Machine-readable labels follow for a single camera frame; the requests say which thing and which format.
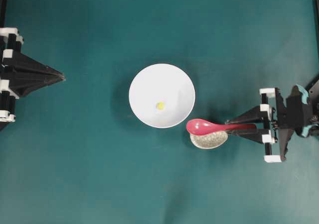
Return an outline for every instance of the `small yellow ball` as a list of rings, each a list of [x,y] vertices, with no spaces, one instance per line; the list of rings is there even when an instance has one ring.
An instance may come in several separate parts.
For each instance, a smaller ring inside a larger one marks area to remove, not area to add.
[[[164,110],[164,106],[165,106],[164,102],[158,102],[156,104],[156,109],[162,111],[162,110]]]

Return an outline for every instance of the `green surface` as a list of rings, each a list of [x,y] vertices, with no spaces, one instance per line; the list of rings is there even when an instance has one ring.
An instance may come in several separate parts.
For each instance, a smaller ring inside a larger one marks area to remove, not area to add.
[[[67,81],[18,101],[0,134],[0,223],[318,222],[317,139],[294,136],[287,162],[266,164],[262,145],[200,150],[186,121],[151,128],[128,103],[159,62],[193,80],[188,119],[224,122],[263,87],[286,97],[319,71],[312,0],[8,0],[6,26]]]

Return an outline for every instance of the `white bowl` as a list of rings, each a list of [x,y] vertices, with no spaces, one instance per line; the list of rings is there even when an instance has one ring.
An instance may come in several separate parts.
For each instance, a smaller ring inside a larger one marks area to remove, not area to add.
[[[155,128],[181,123],[195,103],[195,89],[188,75],[169,64],[155,64],[141,70],[129,91],[133,113]]]

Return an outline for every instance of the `red spoon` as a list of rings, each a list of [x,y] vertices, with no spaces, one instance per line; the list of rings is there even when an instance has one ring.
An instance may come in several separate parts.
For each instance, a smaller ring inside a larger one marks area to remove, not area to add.
[[[186,129],[193,135],[206,135],[218,131],[227,131],[234,129],[256,128],[254,124],[216,124],[206,120],[195,118],[187,122]]]

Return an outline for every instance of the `ceramic spoon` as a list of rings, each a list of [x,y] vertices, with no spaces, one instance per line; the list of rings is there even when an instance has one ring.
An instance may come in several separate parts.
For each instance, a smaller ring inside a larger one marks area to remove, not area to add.
[[[186,129],[193,135],[207,135],[218,131],[256,128],[254,124],[216,124],[195,118],[187,122]]]

